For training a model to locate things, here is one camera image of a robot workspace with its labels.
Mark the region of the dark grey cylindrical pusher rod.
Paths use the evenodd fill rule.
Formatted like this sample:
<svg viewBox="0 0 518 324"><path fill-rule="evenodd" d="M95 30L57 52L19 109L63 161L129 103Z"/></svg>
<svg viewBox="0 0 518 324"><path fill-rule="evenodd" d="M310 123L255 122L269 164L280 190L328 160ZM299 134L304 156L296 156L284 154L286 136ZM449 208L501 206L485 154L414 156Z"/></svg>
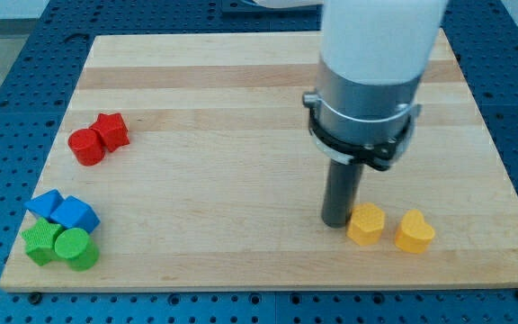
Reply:
<svg viewBox="0 0 518 324"><path fill-rule="evenodd" d="M321 219L328 227L342 228L351 218L362 170L361 164L344 165L331 161L321 209Z"/></svg>

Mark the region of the silver flange with black clamp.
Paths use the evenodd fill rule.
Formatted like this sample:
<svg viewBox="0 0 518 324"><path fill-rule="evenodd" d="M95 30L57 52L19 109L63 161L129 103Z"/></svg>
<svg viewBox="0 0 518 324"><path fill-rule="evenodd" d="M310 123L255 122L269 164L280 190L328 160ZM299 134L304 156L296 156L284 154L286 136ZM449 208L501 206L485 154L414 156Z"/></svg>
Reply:
<svg viewBox="0 0 518 324"><path fill-rule="evenodd" d="M314 144L341 165L390 169L408 148L421 112L415 103L419 81L361 84L320 60L315 89L302 97Z"/></svg>

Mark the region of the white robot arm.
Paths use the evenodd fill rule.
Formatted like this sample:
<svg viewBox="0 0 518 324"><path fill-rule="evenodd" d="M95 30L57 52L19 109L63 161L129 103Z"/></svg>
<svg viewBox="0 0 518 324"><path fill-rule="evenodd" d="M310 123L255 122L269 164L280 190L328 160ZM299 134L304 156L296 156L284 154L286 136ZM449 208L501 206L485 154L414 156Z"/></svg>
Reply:
<svg viewBox="0 0 518 324"><path fill-rule="evenodd" d="M351 218L362 170L404 154L421 106L415 93L448 0L324 0L312 91L302 95L314 144L330 159L321 219Z"/></svg>

